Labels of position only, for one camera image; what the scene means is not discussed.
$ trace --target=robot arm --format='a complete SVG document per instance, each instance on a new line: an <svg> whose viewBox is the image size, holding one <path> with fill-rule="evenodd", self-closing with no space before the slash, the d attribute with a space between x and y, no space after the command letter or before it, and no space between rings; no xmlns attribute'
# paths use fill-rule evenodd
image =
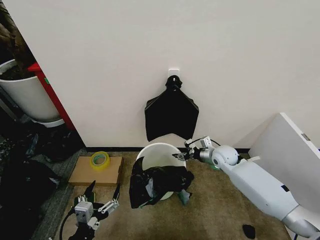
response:
<svg viewBox="0 0 320 240"><path fill-rule="evenodd" d="M201 147L191 139L185 142L187 153L174 154L181 161L188 158L208 163L225 172L231 182L262 212L276 217L296 234L317 239L320 231L301 217L302 208L290 190L270 173L254 162L245 160L231 146L212 146L210 137L200 138Z"/></svg>

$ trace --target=masking tape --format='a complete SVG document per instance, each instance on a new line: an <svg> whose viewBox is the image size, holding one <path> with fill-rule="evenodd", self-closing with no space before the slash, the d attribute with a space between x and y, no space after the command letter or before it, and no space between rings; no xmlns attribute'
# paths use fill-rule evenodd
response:
<svg viewBox="0 0 320 240"><path fill-rule="evenodd" d="M98 159L103 159L102 163L97 164ZM110 164L110 157L105 151L97 151L91 156L90 165L96 171L102 171Z"/></svg>

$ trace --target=black object on floor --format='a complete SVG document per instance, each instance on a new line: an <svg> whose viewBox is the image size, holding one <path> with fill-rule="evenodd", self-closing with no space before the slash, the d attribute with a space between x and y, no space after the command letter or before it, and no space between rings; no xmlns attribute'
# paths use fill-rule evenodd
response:
<svg viewBox="0 0 320 240"><path fill-rule="evenodd" d="M28 240L41 220L41 205L56 190L60 177L36 160L12 159L0 184L0 226L3 236Z"/></svg>
<svg viewBox="0 0 320 240"><path fill-rule="evenodd" d="M167 192L183 191L179 197L185 205L191 194L185 192L195 178L184 166L155 166L142 169L140 157L133 165L130 178L130 203L133 209L156 204Z"/></svg>
<svg viewBox="0 0 320 240"><path fill-rule="evenodd" d="M181 90L182 82L176 75L166 81L166 90L150 99L144 109L148 141L167 134L191 139L197 124L199 108Z"/></svg>
<svg viewBox="0 0 320 240"><path fill-rule="evenodd" d="M10 156L13 159L31 158L43 154L49 162L62 161L84 147L77 131L70 131L65 124L46 128L27 122L18 124L14 134L0 145L0 159Z"/></svg>
<svg viewBox="0 0 320 240"><path fill-rule="evenodd" d="M244 225L242 225L242 230L244 232L244 235L248 239L255 239L256 238L256 229L255 229L255 227L253 227L251 225L244 224Z"/></svg>

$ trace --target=brown carpet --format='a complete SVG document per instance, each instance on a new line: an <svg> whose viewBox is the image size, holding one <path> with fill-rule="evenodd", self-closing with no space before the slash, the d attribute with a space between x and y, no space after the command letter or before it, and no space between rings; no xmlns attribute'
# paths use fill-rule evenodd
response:
<svg viewBox="0 0 320 240"><path fill-rule="evenodd" d="M209 165L189 160L187 169L194 174L188 188L193 195L183 206L176 194L142 209L131 209L129 199L130 175L137 152L111 152L111 156L123 156L120 206L101 221L95 240L104 239L217 239L246 240L242 225L255 227L257 240L289 240L283 224L259 211L230 182L222 171ZM74 197L83 194L85 187L77 186L69 200L64 216ZM109 201L115 187L95 187L100 203ZM63 239L67 240L77 229L76 217L69 217L64 225Z"/></svg>

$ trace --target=cardboard sheet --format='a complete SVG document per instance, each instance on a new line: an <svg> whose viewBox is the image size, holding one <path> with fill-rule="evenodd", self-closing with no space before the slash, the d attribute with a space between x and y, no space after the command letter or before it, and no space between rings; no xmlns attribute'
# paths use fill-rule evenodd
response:
<svg viewBox="0 0 320 240"><path fill-rule="evenodd" d="M110 164L102 171L96 171L90 166L90 156L80 156L69 179L75 186L88 186L95 180L96 186L115 186L119 182L123 158L110 157Z"/></svg>

